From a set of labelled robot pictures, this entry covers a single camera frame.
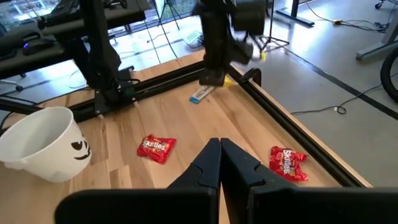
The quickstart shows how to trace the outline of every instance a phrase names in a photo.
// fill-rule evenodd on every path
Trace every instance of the face drawing on bucket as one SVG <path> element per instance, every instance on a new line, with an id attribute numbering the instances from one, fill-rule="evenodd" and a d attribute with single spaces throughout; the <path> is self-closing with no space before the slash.
<path id="1" fill-rule="evenodd" d="M 80 157 L 75 157 L 76 160 L 82 161 L 84 159 L 87 159 L 91 154 L 90 146 L 88 145 L 84 137 L 81 141 L 72 142 L 70 143 L 70 145 L 72 146 L 72 148 L 74 148 L 74 150 L 81 151 L 84 153 L 84 155 Z"/>

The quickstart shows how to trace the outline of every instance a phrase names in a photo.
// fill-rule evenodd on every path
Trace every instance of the desk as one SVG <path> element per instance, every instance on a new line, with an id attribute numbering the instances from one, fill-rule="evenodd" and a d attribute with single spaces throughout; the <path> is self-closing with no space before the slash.
<path id="1" fill-rule="evenodd" d="M 115 9 L 105 9 L 108 29 L 113 29 L 133 22 L 145 20 L 146 9 L 150 4 L 146 0 L 127 0 L 127 9 L 116 6 Z M 67 22 L 57 26 L 46 27 L 43 35 L 54 35 L 58 41 L 80 38 L 87 35 L 83 19 Z"/>
<path id="2" fill-rule="evenodd" d="M 136 72 L 134 78 L 146 80 L 202 58 L 203 51 L 200 51 Z M 93 118 L 80 123 L 93 154 L 89 166 L 68 182 L 51 184 L 24 171 L 0 166 L 0 223 L 51 223 L 59 201 L 83 189 L 167 187 L 213 137 L 230 138 L 265 165 L 268 165 L 272 146 L 305 152 L 240 86 L 219 88 L 200 104 L 194 105 L 188 98 L 198 86 L 197 81 L 189 83 L 107 114 L 103 119 Z M 261 87 L 256 88 L 288 114 Z M 93 91 L 82 90 L 50 100 L 42 106 L 71 106 L 92 97 Z M 289 117 L 364 185 L 371 186 L 299 121 L 291 115 Z M 11 115 L 6 126 L 21 118 L 20 115 Z M 177 144 L 166 164 L 160 165 L 137 157 L 136 149 L 148 134 L 177 138 Z M 302 164 L 302 169 L 308 174 L 309 180 L 298 183 L 299 186 L 339 186 L 311 156 Z M 228 223 L 223 195 L 220 200 L 220 223 Z"/>
<path id="3" fill-rule="evenodd" d="M 13 77 L 69 59 L 70 57 L 60 44 L 55 44 L 50 49 L 28 56 L 22 54 L 22 49 L 18 49 L 15 57 L 0 62 L 0 79 Z"/>

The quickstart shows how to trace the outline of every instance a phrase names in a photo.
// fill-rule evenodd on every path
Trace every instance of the bucket handle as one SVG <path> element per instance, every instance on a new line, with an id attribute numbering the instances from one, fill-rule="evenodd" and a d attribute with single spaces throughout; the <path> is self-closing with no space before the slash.
<path id="1" fill-rule="evenodd" d="M 9 169 L 16 169 L 16 170 L 21 170 L 23 169 L 28 162 L 26 160 L 21 160 L 17 162 L 5 162 L 4 165 L 9 168 Z"/>

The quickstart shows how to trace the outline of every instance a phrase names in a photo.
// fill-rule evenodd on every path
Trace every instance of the wooden table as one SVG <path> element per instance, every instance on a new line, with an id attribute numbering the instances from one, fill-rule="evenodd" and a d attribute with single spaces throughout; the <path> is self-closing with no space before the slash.
<path id="1" fill-rule="evenodd" d="M 134 78 L 145 80 L 201 60 L 203 52 L 135 72 Z M 51 184 L 23 170 L 0 167 L 0 223 L 52 223 L 55 207 L 62 198 L 83 189 L 165 188 L 191 163 L 209 138 L 230 138 L 241 148 L 268 166 L 272 146 L 289 147 L 300 152 L 299 145 L 240 86 L 219 88 L 198 105 L 188 99 L 199 87 L 189 83 L 166 93 L 135 103 L 104 118 L 80 123 L 92 148 L 89 166 L 72 180 Z M 261 89 L 284 112 L 278 102 Z M 82 90 L 42 103 L 42 106 L 71 106 L 93 97 L 92 90 Z M 293 116 L 289 115 L 319 145 L 344 165 L 363 184 L 371 186 L 331 149 Z M 6 125 L 22 116 L 14 114 Z M 154 134 L 176 138 L 177 145 L 164 165 L 137 157 L 136 149 L 144 136 Z M 313 158 L 302 169 L 307 182 L 299 186 L 335 187 L 335 179 Z M 223 197 L 220 223 L 228 223 Z"/>

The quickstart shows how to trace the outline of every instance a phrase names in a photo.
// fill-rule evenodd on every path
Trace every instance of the concrete floor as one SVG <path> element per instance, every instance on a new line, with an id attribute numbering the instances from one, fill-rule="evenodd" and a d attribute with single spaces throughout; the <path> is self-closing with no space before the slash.
<path id="1" fill-rule="evenodd" d="M 386 2 L 382 9 L 376 10 L 376 2 L 363 0 L 358 4 L 354 0 L 317 0 L 309 4 L 319 16 L 329 19 L 361 19 L 385 23 L 393 5 Z M 291 3 L 277 1 L 276 4 L 276 8 L 282 8 Z M 251 67 L 261 68 L 263 88 L 284 107 L 291 112 L 317 110 L 338 105 L 354 97 L 321 76 L 322 72 L 358 91 L 380 84 L 379 71 L 384 57 L 376 57 L 370 62 L 358 62 L 355 55 L 358 50 L 380 41 L 383 34 L 352 27 L 334 27 L 330 22 L 319 20 L 305 4 L 300 6 L 299 15 L 315 21 L 315 27 L 308 29 L 276 15 L 278 21 L 282 22 L 274 23 L 273 36 L 289 40 L 290 45 L 285 49 L 268 52 L 265 62 L 243 67 L 244 70 Z M 193 30 L 200 30 L 199 20 L 186 18 L 178 21 L 178 24 L 180 31 L 177 31 L 173 23 L 165 26 L 166 32 L 170 32 L 167 36 L 177 56 L 200 50 L 190 49 L 182 40 Z M 150 32 L 154 38 L 162 31 L 155 27 Z M 121 54 L 121 68 L 134 64 L 136 70 L 142 70 L 159 63 L 155 51 L 152 50 L 152 43 L 147 40 L 149 35 L 144 30 L 118 38 L 117 43 L 111 41 Z M 154 45 L 160 62 L 175 58 L 164 36 L 157 37 Z M 11 95 L 38 102 L 68 93 L 74 90 L 71 87 L 85 84 L 79 73 L 70 78 L 75 69 L 71 62 L 64 62 L 31 72 L 25 80 L 20 80 L 23 85 L 31 87 Z M 11 86 L 0 86 L 0 94 L 11 90 Z M 398 112 L 398 105 L 382 88 L 370 92 L 368 96 Z M 395 174 L 398 169 L 398 152 L 395 152 L 398 132 L 394 131 L 396 119 L 363 100 L 349 102 L 345 108 L 348 111 L 345 115 L 328 110 L 297 117 L 370 183 L 375 186 L 398 186 L 398 176 Z M 6 114 L 5 111 L 0 111 L 0 115 L 2 114 Z"/>

